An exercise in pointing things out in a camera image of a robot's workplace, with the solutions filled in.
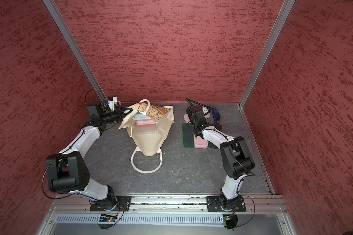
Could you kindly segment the cream floral canvas tote bag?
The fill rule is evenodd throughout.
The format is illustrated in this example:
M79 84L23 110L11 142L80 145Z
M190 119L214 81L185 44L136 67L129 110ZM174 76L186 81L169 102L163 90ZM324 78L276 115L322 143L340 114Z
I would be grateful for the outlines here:
M134 140L136 149L131 156L132 167L143 174L150 174L158 171L163 164L163 153L161 147L167 139L169 131L173 123L175 123L174 112L172 106L152 105L147 99L143 99L138 103L131 105L133 111L123 119L120 129L126 129L128 135ZM156 124L155 125L136 125L136 121L132 117L141 113L148 116ZM137 152L152 157L159 155L159 165L156 169L145 171L136 167L134 164L134 156Z

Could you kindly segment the green pencil case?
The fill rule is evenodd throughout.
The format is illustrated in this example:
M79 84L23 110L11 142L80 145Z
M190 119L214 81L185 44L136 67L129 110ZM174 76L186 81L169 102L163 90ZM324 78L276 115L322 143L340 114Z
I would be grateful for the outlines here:
M182 124L182 137L183 137L183 148L191 149L194 148L194 133L191 129L190 123Z

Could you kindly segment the dark grey pencil case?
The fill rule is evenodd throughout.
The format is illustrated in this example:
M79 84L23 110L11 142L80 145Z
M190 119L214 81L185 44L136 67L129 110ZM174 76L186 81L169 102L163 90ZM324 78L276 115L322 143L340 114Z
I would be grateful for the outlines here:
M213 131L209 137L210 139L208 141L208 147L213 148L213 149L219 149L220 148L220 143L221 143L221 138L218 137L217 131L221 132L222 131L222 125L220 124L215 124L215 131Z

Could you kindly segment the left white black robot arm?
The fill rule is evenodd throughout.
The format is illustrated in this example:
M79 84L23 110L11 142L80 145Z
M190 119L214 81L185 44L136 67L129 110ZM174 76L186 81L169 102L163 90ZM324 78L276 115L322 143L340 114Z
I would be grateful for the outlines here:
M107 125L121 123L133 111L121 107L115 101L105 100L86 106L88 121L80 133L66 148L46 159L42 181L48 182L49 190L64 198L81 195L90 200L91 211L128 211L131 196L116 197L111 186L93 180L84 161L93 143L109 128Z

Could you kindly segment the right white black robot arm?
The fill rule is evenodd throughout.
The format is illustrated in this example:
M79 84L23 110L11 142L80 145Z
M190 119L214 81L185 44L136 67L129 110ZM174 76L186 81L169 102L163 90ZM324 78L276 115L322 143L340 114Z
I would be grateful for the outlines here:
M233 137L218 130L209 123L206 114L213 108L187 100L186 113L194 136L200 137L219 148L226 179L220 190L218 203L222 210L233 211L240 203L240 188L246 177L250 176L255 162L243 137Z

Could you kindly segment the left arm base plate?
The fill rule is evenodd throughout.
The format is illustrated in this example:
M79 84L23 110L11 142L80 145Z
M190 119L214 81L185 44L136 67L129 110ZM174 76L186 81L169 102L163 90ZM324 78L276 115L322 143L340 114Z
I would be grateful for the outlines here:
M103 200L92 200L90 201L90 211L94 212L116 212L124 211L128 212L131 204L132 196L129 195L120 195L114 196L112 200L103 199Z

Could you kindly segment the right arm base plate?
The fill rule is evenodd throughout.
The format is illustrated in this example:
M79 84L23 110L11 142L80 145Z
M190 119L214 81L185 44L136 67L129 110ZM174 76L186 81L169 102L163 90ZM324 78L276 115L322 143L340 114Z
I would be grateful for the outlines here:
M207 210L209 212L245 212L246 205L242 196L234 199L226 199L224 196L207 196Z

